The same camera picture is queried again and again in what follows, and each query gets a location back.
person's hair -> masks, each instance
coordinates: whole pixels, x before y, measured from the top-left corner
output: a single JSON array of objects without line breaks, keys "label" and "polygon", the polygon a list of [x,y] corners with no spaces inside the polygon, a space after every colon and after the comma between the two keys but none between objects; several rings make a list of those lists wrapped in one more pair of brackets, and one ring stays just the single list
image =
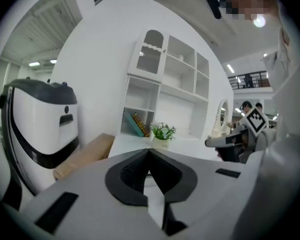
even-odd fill
[{"label": "person's hair", "polygon": [[256,106],[257,108],[262,108],[262,109],[263,109],[262,104],[261,104],[260,102],[258,102],[257,104],[255,104],[255,106]]},{"label": "person's hair", "polygon": [[250,109],[252,109],[252,105],[250,103],[250,101],[245,101],[244,103],[242,103],[241,108],[244,109],[246,106],[248,106]]}]

bookshelf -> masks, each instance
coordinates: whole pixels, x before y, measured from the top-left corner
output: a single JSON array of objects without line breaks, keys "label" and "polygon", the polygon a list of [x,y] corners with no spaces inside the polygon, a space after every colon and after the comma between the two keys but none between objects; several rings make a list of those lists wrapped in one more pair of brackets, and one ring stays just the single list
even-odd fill
[{"label": "bookshelf", "polygon": [[[177,140],[202,138],[209,103],[204,56],[164,31],[143,29],[128,75],[123,112],[137,113],[148,131],[153,121],[165,122],[176,127]],[[138,136],[123,112],[120,133]]]}]

fluorescent light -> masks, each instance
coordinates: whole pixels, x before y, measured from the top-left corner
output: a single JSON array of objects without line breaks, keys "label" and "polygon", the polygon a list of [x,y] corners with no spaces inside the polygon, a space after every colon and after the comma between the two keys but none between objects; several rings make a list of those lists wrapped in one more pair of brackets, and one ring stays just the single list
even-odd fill
[{"label": "fluorescent light", "polygon": [[39,65],[40,65],[39,62],[32,62],[29,64],[30,67],[39,66]]},{"label": "fluorescent light", "polygon": [[257,28],[262,28],[266,25],[266,19],[262,15],[258,15],[256,19],[253,20],[253,24]]},{"label": "fluorescent light", "polygon": [[231,73],[234,73],[234,69],[232,68],[232,66],[230,66],[230,64],[226,65],[228,67],[228,69],[230,69]]}]

brown box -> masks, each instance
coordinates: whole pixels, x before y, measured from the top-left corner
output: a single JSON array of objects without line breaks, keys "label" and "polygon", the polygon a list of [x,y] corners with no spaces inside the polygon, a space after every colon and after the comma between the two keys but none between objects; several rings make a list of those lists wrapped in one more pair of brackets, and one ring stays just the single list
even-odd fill
[{"label": "brown box", "polygon": [[53,176],[60,180],[85,165],[108,158],[114,140],[114,136],[104,133],[99,135],[82,150],[72,154],[54,168]]}]

flower pot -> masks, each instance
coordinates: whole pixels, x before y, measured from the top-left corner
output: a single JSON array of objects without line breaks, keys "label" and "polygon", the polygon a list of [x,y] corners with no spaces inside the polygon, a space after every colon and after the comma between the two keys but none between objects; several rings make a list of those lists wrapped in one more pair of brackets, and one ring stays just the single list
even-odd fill
[{"label": "flower pot", "polygon": [[170,139],[158,139],[154,137],[151,146],[154,149],[168,150],[169,143]]}]

